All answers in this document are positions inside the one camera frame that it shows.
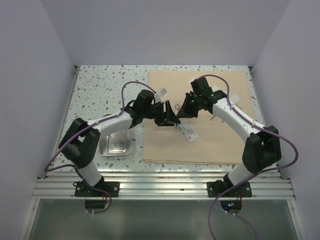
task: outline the gray wall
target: gray wall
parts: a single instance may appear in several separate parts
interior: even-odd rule
[[[0,239],[19,237],[52,154],[73,65],[40,0],[0,2]]]
[[[290,0],[42,0],[72,62],[252,66]]]
[[[320,1],[292,0],[253,68],[267,123],[300,152],[290,177],[309,239],[319,239],[320,208]],[[282,164],[293,151],[282,144]]]

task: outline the terrazzo tabletop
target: terrazzo tabletop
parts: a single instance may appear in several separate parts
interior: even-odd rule
[[[257,101],[254,85],[247,66],[227,65],[82,65],[75,83],[70,106],[65,119],[62,136],[66,133],[72,121],[76,118],[92,120],[101,118],[108,113],[120,110],[121,88],[129,81],[148,83],[149,71],[219,71],[219,72],[246,72],[246,80],[250,93],[253,112],[258,122],[263,123],[262,113]],[[141,84],[130,84],[124,90],[124,99],[127,103],[136,99],[138,93],[144,89]],[[94,156],[94,162],[99,171],[115,172],[229,172],[235,165],[195,165],[144,162],[144,123],[132,128],[131,153],[128,156],[101,156],[99,147]],[[54,166],[69,163],[60,154]],[[72,168],[60,171],[73,171]]]

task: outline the purple cable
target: purple cable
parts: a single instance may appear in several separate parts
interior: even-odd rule
[[[44,171],[45,172],[51,172],[51,171],[54,171],[54,170],[57,170],[57,169],[62,169],[62,168],[65,168],[65,167],[72,167],[74,168],[75,172],[79,175],[80,178],[83,179],[84,183],[91,189],[95,190],[95,191],[98,191],[98,192],[101,192],[101,193],[104,193],[106,194],[109,198],[110,198],[110,203],[108,204],[108,206],[101,210],[101,211],[96,211],[94,212],[94,214],[101,214],[101,213],[104,213],[107,209],[109,209],[110,205],[111,205],[111,202],[112,202],[112,199],[111,199],[111,196],[108,192],[104,191],[104,190],[101,190],[101,189],[98,189],[98,188],[95,188],[93,186],[91,186],[82,176],[81,174],[79,173],[79,171],[77,170],[76,166],[73,165],[73,164],[64,164],[64,165],[61,165],[61,166],[57,166],[57,167],[53,167],[53,168],[50,168],[50,165],[52,164],[52,162],[56,159],[56,157],[66,148],[66,146],[71,143],[74,139],[76,139],[80,134],[84,133],[85,131],[89,130],[90,128],[96,126],[97,124],[100,124],[100,123],[103,123],[107,120],[110,120],[110,119],[114,119],[114,118],[118,118],[124,111],[125,111],[125,97],[124,97],[124,90],[126,88],[126,86],[128,84],[141,84],[147,88],[149,88],[153,93],[155,93],[155,90],[153,90],[150,86],[148,86],[147,84],[143,83],[143,82],[139,82],[139,81],[128,81],[126,82],[122,88],[121,88],[121,101],[122,101],[122,108],[121,108],[121,111],[119,112],[118,115],[110,115],[110,116],[107,116],[105,118],[102,118],[97,122],[94,122],[92,123],[91,125],[85,127],[84,129],[78,131],[75,135],[73,135],[72,137],[70,137],[59,149],[58,151],[55,152],[55,154],[50,158],[50,161],[47,163],[47,165],[44,167]]]
[[[204,78],[204,77],[214,77],[214,78],[217,78],[217,79],[222,80],[222,81],[225,83],[225,85],[226,85],[226,101],[227,101],[227,103],[229,104],[229,106],[232,108],[232,110],[233,110],[242,120],[244,120],[246,123],[252,125],[254,128],[259,129],[260,131],[263,131],[263,132],[265,132],[265,133],[267,133],[267,134],[270,134],[270,135],[272,135],[272,136],[275,136],[275,137],[277,137],[277,138],[280,138],[280,139],[284,140],[285,142],[287,142],[288,144],[290,144],[291,147],[292,147],[293,150],[294,150],[294,153],[295,153],[295,157],[294,157],[294,159],[293,159],[292,162],[290,162],[290,163],[288,163],[288,164],[286,164],[286,165],[283,165],[283,166],[278,166],[278,167],[273,167],[273,168],[269,168],[269,169],[262,170],[262,171],[260,171],[259,173],[255,174],[254,176],[248,177],[247,179],[241,181],[240,183],[238,183],[238,184],[230,187],[229,189],[225,190],[224,192],[222,192],[221,194],[219,194],[219,195],[213,200],[213,202],[211,203],[210,208],[209,208],[209,213],[208,213],[208,225],[209,225],[210,233],[211,233],[213,239],[217,240],[217,238],[216,238],[216,236],[215,236],[215,234],[214,234],[214,232],[213,232],[213,230],[212,230],[212,228],[211,228],[211,218],[210,218],[212,209],[213,209],[215,203],[217,202],[217,200],[218,200],[220,197],[222,197],[223,195],[225,195],[226,193],[228,193],[228,192],[230,192],[231,190],[239,187],[240,185],[242,185],[242,184],[250,181],[251,179],[255,178],[256,176],[258,176],[258,175],[261,174],[261,173],[266,173],[266,172],[273,171],[273,170],[285,169],[285,168],[288,168],[288,167],[292,166],[293,164],[295,164],[295,163],[297,162],[297,160],[298,160],[298,158],[299,158],[299,152],[298,152],[297,147],[294,145],[294,143],[293,143],[292,141],[290,141],[288,138],[286,138],[286,137],[284,137],[284,136],[281,136],[281,135],[279,135],[279,134],[277,134],[277,133],[274,133],[274,132],[272,132],[272,131],[266,130],[266,129],[262,128],[262,127],[259,127],[259,126],[255,125],[255,124],[253,124],[249,119],[247,119],[247,118],[245,118],[244,116],[242,116],[242,114],[241,114],[237,109],[235,109],[235,108],[233,107],[233,105],[232,105],[232,103],[231,103],[231,101],[230,101],[230,86],[229,86],[228,82],[227,82],[224,78],[222,78],[222,77],[220,77],[220,76],[218,76],[218,75],[214,75],[214,74],[206,74],[206,75],[200,76],[199,79],[200,79],[200,78]],[[258,239],[258,233],[257,233],[256,229],[254,228],[254,226],[253,226],[248,220],[246,220],[244,217],[242,217],[242,216],[239,216],[239,217],[250,225],[250,227],[251,227],[252,230],[254,231],[255,240],[257,240],[257,239]]]

